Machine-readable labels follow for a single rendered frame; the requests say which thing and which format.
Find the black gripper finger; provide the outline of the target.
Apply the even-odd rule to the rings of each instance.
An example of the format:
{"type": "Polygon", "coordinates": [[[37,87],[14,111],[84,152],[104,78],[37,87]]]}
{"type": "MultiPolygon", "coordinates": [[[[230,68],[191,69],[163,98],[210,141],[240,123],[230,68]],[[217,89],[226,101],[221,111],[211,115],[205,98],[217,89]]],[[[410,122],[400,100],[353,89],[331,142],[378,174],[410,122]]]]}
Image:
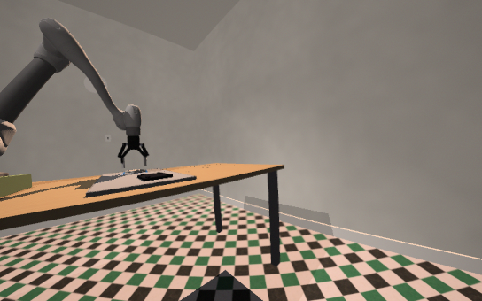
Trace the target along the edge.
{"type": "Polygon", "coordinates": [[[121,166],[122,168],[125,168],[125,160],[124,160],[124,157],[127,155],[127,153],[132,149],[132,147],[134,146],[134,144],[132,144],[130,147],[128,147],[125,152],[122,154],[122,152],[124,151],[125,147],[127,146],[128,144],[127,143],[123,143],[122,144],[122,147],[120,149],[120,152],[118,154],[118,158],[121,159],[121,166]]]}
{"type": "Polygon", "coordinates": [[[140,143],[140,146],[142,147],[143,150],[141,150],[141,148],[136,144],[136,147],[138,148],[137,150],[144,156],[144,166],[147,166],[146,165],[146,157],[149,156],[149,153],[145,149],[144,143],[140,143]]]}

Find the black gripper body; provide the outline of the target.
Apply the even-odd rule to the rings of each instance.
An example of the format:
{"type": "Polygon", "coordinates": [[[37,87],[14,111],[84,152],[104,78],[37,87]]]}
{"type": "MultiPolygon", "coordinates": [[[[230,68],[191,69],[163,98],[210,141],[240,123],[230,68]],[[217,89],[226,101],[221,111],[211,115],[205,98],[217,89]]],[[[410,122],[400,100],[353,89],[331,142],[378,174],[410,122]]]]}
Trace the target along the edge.
{"type": "Polygon", "coordinates": [[[136,136],[136,135],[128,136],[128,147],[130,147],[132,144],[134,144],[134,146],[132,147],[131,150],[137,150],[138,148],[136,147],[136,144],[140,146],[139,136],[136,136]]]}

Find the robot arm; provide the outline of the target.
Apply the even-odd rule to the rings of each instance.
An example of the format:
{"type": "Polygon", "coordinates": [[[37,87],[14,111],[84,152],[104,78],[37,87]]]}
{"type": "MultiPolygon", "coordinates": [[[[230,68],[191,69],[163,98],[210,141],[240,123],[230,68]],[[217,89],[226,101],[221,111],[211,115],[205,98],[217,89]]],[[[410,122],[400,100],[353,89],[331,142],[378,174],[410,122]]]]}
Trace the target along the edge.
{"type": "Polygon", "coordinates": [[[89,78],[113,115],[116,126],[126,130],[128,136],[140,136],[142,117],[139,107],[128,105],[125,113],[116,107],[97,70],[72,34],[51,18],[41,19],[39,28],[43,42],[35,51],[34,59],[0,92],[0,156],[6,152],[16,133],[13,122],[49,78],[71,62],[89,78]]]}

